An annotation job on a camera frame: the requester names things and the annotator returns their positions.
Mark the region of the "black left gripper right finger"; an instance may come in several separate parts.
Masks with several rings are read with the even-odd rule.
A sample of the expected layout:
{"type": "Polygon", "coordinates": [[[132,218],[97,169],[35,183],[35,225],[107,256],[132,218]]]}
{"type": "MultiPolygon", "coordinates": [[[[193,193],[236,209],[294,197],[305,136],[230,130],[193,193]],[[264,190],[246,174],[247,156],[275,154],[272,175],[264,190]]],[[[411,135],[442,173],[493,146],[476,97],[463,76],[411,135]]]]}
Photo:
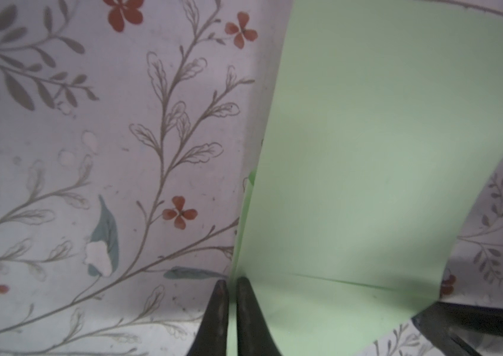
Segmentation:
{"type": "Polygon", "coordinates": [[[282,356],[247,277],[237,279],[236,304],[238,355],[282,356]]]}

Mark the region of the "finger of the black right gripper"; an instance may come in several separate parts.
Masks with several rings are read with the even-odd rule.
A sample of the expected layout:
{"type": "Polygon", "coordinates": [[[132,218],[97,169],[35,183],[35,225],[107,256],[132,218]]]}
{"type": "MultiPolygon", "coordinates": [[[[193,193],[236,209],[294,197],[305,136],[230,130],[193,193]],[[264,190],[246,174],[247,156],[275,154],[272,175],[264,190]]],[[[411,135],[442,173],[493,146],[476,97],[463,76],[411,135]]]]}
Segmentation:
{"type": "Polygon", "coordinates": [[[503,309],[436,302],[411,318],[415,328],[444,355],[478,355],[455,329],[503,337],[503,309]]]}

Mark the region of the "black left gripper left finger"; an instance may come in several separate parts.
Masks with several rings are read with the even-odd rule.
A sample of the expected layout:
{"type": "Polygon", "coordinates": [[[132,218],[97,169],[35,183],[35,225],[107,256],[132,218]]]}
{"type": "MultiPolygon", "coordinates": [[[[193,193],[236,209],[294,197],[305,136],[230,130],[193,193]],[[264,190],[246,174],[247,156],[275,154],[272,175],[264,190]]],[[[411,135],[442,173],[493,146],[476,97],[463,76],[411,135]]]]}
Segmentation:
{"type": "Polygon", "coordinates": [[[226,356],[229,326],[229,289],[218,280],[211,293],[202,323],[187,356],[226,356]]]}

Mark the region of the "light green paper sheet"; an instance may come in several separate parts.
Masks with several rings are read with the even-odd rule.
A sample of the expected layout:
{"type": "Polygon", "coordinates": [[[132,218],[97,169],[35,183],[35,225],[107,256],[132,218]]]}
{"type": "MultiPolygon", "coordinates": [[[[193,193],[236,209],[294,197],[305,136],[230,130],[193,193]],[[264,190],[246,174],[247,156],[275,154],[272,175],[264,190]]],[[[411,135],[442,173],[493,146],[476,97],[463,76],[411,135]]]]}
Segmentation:
{"type": "Polygon", "coordinates": [[[237,273],[284,355],[435,355],[503,308],[503,1],[296,1],[237,273]]]}

